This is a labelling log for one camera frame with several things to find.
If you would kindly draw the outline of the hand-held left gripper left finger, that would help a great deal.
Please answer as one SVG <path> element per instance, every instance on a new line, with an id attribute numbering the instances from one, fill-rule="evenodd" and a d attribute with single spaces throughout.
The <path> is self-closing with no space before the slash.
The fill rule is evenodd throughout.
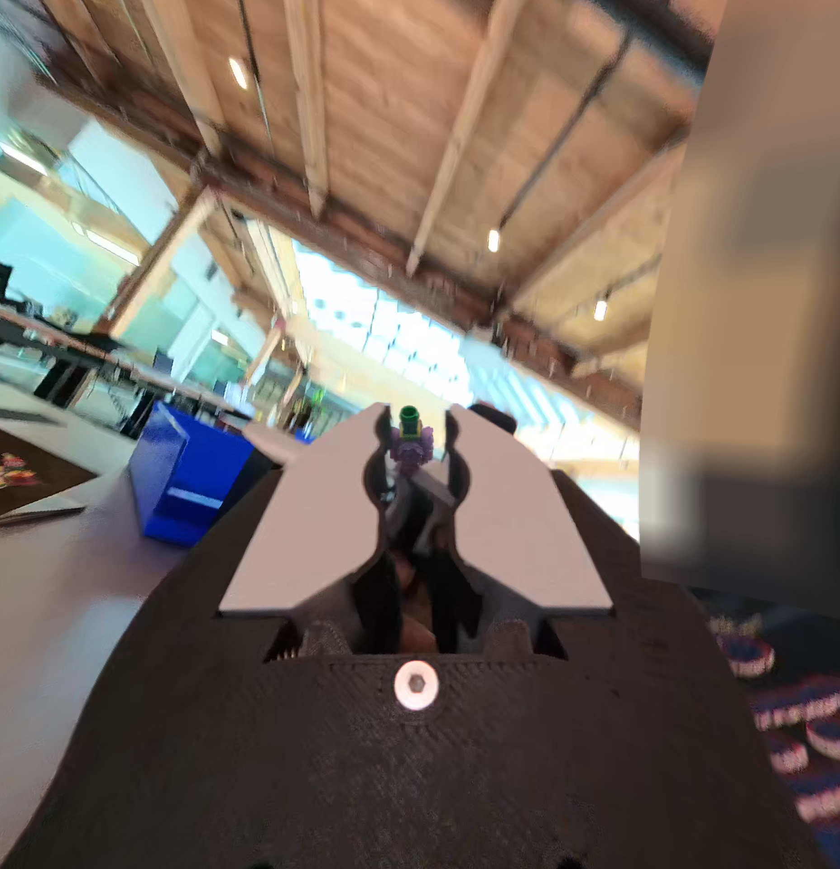
<path id="1" fill-rule="evenodd" d="M 284 467 L 219 604 L 223 616 L 295 612 L 382 550 L 379 477 L 391 412 L 374 403 L 301 445 Z"/>

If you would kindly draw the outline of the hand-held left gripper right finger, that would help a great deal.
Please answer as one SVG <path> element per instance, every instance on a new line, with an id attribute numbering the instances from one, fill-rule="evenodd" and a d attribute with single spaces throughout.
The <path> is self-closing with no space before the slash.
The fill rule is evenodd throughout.
<path id="1" fill-rule="evenodd" d="M 461 562 L 548 614 L 608 614 L 613 601 L 550 469 L 467 407 L 447 413 Z"/>

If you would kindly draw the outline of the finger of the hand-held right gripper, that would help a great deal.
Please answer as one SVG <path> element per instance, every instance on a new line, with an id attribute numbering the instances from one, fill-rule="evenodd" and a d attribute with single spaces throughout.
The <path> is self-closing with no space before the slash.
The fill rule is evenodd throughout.
<path id="1" fill-rule="evenodd" d="M 426 472 L 398 475 L 386 506 L 389 547 L 450 547 L 455 502 Z"/>

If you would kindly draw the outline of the lego flower with green stem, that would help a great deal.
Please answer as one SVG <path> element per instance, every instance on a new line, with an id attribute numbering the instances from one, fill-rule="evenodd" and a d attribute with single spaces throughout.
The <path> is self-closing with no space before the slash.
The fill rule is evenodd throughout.
<path id="1" fill-rule="evenodd" d="M 391 429 L 390 457 L 396 471 L 410 477 L 434 458 L 434 429 L 423 424 L 419 409 L 403 406 Z"/>

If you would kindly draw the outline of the black carton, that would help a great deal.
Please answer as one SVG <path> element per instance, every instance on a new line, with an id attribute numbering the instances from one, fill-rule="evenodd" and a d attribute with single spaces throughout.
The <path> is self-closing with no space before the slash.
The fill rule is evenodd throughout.
<path id="1" fill-rule="evenodd" d="M 312 439 L 302 432 L 269 427 L 262 422 L 249 422 L 242 436 L 252 450 L 241 466 L 228 493 L 219 507 L 212 525 L 216 526 L 243 497 L 273 470 L 282 470 L 292 462 Z"/>

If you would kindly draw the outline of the lego instruction booklet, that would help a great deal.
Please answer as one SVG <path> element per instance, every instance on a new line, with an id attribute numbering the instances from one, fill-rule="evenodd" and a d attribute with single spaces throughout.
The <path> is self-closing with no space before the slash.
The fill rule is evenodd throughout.
<path id="1" fill-rule="evenodd" d="M 0 527 L 82 512 L 75 492 L 97 477 L 0 428 Z"/>

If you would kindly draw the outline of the blue plastic bin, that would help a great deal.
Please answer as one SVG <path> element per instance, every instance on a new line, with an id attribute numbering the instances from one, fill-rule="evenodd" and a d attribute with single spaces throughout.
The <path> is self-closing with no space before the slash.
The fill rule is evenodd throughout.
<path id="1" fill-rule="evenodd" d="M 252 446 L 161 401 L 130 457 L 141 534 L 192 548 L 207 534 Z"/>

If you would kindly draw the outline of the brown office desk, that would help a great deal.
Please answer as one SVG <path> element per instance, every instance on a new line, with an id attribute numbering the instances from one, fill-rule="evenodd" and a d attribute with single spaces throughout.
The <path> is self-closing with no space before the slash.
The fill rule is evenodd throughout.
<path id="1" fill-rule="evenodd" d="M 0 301 L 0 349 L 38 354 L 48 365 L 34 396 L 68 410 L 98 380 L 133 378 L 134 360 L 127 348 L 107 334 L 80 332 L 35 314 L 30 304 Z"/>

